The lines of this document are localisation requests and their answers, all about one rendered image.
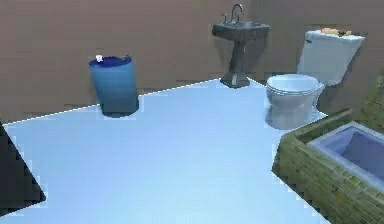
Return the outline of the blue round bin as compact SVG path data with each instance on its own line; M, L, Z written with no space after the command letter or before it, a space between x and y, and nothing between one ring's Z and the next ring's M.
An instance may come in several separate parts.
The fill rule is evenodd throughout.
M103 115L125 117L139 109L135 64L129 55L103 56L100 63L94 58L88 65Z

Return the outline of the grey curved faucet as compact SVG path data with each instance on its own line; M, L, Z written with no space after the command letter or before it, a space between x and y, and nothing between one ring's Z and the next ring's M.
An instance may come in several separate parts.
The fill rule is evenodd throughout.
M233 5L231 10L231 17L228 17L227 14L223 14L224 24L236 24L240 21L240 17L244 14L244 8L241 3L236 3Z

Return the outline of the white toilet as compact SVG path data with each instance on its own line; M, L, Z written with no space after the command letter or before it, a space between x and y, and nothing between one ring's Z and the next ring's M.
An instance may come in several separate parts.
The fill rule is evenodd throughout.
M317 104L326 87L342 82L364 36L342 36L310 30L295 73L273 75L266 82L270 126L290 130L319 117Z

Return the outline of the green tiled bathtub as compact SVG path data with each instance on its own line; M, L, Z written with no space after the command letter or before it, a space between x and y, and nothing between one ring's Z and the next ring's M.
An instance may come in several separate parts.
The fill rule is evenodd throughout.
M343 109L282 136L272 172L331 224L384 224L384 73Z

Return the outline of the orange brown objects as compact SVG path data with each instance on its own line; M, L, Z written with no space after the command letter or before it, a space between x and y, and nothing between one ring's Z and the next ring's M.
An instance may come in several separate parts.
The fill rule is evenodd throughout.
M337 35L339 37L342 36L351 36L352 31L345 30L345 29L335 29L335 28L323 28L321 29L321 33L323 34L329 34L329 35Z

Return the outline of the dark pedestal sink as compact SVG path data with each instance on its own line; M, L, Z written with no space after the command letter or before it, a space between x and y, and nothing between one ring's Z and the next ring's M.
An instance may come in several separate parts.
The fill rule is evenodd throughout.
M228 72L220 82L229 88L242 88L250 85L245 72L246 45L251 41L264 38L270 31L267 24L243 21L219 23L212 27L212 35L234 43Z

